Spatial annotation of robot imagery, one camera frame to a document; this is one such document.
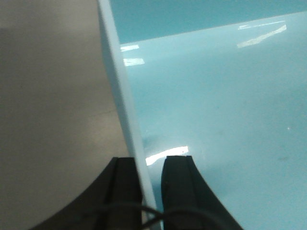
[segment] gray floor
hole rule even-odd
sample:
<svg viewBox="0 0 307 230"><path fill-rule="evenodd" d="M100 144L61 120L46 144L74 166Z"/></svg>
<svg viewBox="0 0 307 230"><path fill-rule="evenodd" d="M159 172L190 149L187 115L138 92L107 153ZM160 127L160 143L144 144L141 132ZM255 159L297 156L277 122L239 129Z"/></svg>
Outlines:
<svg viewBox="0 0 307 230"><path fill-rule="evenodd" d="M0 229L25 230L127 156L95 0L0 2Z"/></svg>

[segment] blue wall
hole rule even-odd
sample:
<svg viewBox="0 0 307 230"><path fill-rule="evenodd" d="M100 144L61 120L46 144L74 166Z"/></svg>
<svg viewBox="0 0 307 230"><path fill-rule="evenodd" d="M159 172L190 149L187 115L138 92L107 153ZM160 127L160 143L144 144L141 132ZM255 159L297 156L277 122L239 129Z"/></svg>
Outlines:
<svg viewBox="0 0 307 230"><path fill-rule="evenodd" d="M120 42L307 11L307 0L111 0Z"/></svg>

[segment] dark spot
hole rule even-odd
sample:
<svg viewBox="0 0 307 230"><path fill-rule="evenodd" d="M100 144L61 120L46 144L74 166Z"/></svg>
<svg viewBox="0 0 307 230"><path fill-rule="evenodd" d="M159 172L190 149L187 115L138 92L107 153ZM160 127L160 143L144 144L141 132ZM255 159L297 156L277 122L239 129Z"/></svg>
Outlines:
<svg viewBox="0 0 307 230"><path fill-rule="evenodd" d="M219 131L217 132L217 134L220 135L220 136L223 136L223 135L224 135L224 131L223 131L223 130L219 130Z"/></svg>
<svg viewBox="0 0 307 230"><path fill-rule="evenodd" d="M279 158L277 158L277 160L279 160L279 161L287 161L287 160L289 160L289 157L279 157Z"/></svg>

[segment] light blue floor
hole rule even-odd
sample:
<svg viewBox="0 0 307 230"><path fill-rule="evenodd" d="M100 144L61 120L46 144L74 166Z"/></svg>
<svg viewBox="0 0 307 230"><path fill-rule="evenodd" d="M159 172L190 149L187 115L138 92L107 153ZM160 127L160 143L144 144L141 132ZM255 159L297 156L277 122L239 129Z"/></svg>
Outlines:
<svg viewBox="0 0 307 230"><path fill-rule="evenodd" d="M159 208L163 156L185 154L244 229L307 229L306 12L122 51Z"/></svg>

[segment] beige floor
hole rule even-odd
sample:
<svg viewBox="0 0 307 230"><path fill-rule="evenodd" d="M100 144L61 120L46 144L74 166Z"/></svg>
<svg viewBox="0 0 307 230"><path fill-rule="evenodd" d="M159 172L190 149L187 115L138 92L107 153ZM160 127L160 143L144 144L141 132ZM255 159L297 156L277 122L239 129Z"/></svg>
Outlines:
<svg viewBox="0 0 307 230"><path fill-rule="evenodd" d="M95 0L0 1L0 230L25 230L127 156Z"/></svg>

